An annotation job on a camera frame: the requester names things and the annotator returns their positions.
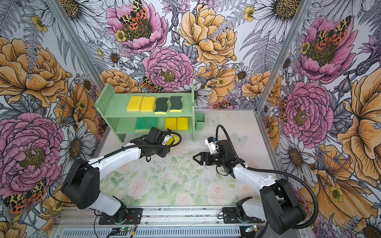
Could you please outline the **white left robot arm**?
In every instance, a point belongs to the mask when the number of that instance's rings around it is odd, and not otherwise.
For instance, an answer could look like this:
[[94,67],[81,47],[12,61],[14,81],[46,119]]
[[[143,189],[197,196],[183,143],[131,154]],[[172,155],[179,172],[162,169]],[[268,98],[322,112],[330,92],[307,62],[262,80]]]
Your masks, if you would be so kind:
[[166,157],[171,148],[176,146],[170,129],[162,131],[151,128],[148,134],[130,141],[122,148],[99,158],[73,162],[62,184],[62,193],[79,209],[90,208],[108,216],[124,219],[126,206],[119,199],[102,192],[100,182],[120,167],[152,155]]

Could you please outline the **small yellow sponge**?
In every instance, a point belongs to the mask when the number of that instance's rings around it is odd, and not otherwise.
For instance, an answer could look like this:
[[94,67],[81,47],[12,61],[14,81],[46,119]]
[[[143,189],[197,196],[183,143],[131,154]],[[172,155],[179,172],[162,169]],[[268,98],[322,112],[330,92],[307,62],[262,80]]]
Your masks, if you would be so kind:
[[165,119],[165,129],[166,130],[176,130],[177,129],[177,118],[166,118]]

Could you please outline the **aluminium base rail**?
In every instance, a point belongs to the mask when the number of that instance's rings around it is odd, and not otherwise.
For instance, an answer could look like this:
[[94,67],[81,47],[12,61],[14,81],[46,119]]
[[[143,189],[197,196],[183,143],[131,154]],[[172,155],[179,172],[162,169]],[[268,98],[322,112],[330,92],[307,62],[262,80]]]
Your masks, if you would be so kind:
[[[255,238],[263,234],[264,221],[228,222],[234,206],[128,207],[128,217],[117,224],[99,211],[65,208],[53,226],[53,238]],[[127,234],[113,228],[130,227]]]

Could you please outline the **dark green scrub sponge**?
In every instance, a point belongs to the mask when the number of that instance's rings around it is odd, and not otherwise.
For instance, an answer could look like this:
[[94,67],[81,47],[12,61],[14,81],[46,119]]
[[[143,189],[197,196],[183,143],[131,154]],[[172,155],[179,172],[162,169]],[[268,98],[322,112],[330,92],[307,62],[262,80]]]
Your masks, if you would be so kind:
[[180,113],[183,109],[182,96],[171,96],[170,104],[170,112]]

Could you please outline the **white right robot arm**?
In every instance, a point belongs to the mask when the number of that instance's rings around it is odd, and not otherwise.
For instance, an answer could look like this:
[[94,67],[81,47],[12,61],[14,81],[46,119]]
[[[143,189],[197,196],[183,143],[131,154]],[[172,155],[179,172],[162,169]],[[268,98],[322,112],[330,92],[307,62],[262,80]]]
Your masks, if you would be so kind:
[[255,190],[261,197],[256,201],[247,196],[236,203],[233,215],[227,215],[228,222],[253,223],[264,221],[276,233],[283,234],[290,229],[299,229],[307,214],[297,198],[291,184],[285,179],[274,179],[270,172],[257,172],[238,157],[228,140],[205,140],[209,148],[193,156],[201,166],[216,166]]

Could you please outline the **green metal shelf unit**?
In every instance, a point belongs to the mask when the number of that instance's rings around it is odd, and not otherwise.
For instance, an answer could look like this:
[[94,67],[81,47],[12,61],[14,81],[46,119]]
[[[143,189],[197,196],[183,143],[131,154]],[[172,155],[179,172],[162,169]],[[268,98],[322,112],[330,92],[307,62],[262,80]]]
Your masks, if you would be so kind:
[[[104,119],[110,130],[118,138],[119,142],[126,141],[127,134],[139,133],[136,131],[137,118],[156,117],[158,120],[158,128],[165,131],[166,118],[187,117],[188,130],[175,132],[184,134],[190,133],[193,141],[196,140],[195,131],[195,111],[194,111],[194,90],[186,93],[126,93],[117,94],[110,84],[106,84],[100,96],[98,97],[95,108]],[[183,108],[181,112],[167,111],[166,114],[156,114],[154,112],[128,112],[127,107],[132,96],[154,96],[158,98],[170,98],[171,96],[181,96]]]

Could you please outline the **large yellow sponge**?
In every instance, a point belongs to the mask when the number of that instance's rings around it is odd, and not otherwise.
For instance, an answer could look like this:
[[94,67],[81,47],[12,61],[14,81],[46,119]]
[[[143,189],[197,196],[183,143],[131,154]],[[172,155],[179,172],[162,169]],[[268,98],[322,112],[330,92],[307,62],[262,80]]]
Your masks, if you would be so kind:
[[127,105],[127,112],[139,112],[142,104],[143,96],[132,96]]
[[155,107],[155,101],[156,97],[155,96],[144,96],[142,99],[141,107],[140,107],[140,112],[142,113],[151,113],[154,111]]
[[177,135],[170,135],[166,145],[174,145],[178,143],[180,138]]

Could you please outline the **green circuit board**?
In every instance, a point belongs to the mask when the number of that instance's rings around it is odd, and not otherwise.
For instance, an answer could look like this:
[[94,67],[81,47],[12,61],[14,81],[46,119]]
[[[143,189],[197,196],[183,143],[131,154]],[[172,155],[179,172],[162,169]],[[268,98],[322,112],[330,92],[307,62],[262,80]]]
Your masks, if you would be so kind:
[[119,228],[113,228],[113,230],[112,230],[113,233],[115,233],[115,234],[121,233],[122,235],[123,234],[125,235],[130,231],[131,231],[130,227],[119,227]]

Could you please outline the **light green scrub sponge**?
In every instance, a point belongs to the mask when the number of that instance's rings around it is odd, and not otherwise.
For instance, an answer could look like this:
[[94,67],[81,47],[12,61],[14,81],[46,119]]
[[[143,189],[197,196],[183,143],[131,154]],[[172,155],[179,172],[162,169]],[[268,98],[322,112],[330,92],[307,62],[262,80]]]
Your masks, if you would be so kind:
[[159,118],[158,117],[149,117],[147,119],[147,130],[151,130],[152,128],[158,127]]

